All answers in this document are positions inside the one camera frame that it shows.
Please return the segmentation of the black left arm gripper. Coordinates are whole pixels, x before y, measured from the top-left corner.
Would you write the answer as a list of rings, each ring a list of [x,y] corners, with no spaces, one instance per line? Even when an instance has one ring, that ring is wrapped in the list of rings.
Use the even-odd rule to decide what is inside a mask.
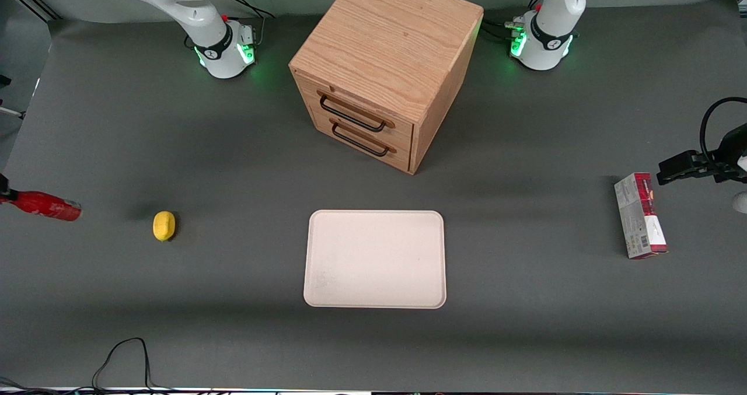
[[[703,154],[688,150],[658,164],[657,183],[663,187],[686,178],[714,177],[716,183],[746,183],[746,124],[727,132],[714,151],[706,145],[707,123],[703,124]]]

